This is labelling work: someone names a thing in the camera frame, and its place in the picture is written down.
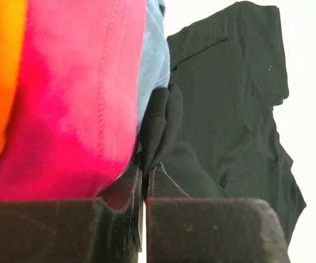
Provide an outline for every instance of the blue fabric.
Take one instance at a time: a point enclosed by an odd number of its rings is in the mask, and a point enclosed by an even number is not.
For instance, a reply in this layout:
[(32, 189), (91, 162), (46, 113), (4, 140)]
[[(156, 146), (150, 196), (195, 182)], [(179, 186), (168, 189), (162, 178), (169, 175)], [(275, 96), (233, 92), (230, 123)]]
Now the blue fabric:
[(164, 37), (163, 0), (147, 0), (146, 28), (138, 79), (137, 121), (141, 122), (151, 93), (156, 88), (167, 88), (170, 77), (170, 54)]

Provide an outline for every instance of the pink fabric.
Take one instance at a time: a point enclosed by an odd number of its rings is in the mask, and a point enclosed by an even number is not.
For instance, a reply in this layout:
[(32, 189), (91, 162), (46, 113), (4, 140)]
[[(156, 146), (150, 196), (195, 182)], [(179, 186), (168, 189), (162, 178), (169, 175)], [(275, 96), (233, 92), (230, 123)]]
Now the pink fabric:
[(145, 0), (29, 0), (0, 201), (94, 197), (132, 154)]

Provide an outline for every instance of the white surface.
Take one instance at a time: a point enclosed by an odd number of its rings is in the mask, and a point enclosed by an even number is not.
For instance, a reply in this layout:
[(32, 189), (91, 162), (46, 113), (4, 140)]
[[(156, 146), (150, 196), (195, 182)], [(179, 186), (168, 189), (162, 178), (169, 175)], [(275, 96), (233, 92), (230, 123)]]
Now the white surface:
[[(165, 0), (166, 36), (231, 5), (227, 0)], [(289, 247), (292, 263), (316, 262), (316, 1), (257, 0), (280, 8), (290, 97), (274, 110), (280, 141), (307, 202)], [(141, 254), (142, 263), (145, 253)]]

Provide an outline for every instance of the black fabric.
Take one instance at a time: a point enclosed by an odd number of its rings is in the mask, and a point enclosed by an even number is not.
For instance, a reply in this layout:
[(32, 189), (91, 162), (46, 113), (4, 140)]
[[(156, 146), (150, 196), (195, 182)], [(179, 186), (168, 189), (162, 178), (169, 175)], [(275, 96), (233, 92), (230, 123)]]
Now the black fabric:
[(168, 43), (172, 85), (144, 119), (144, 175), (158, 165), (190, 197), (263, 199), (289, 243), (306, 203), (273, 119), (289, 96), (279, 9), (235, 3)]

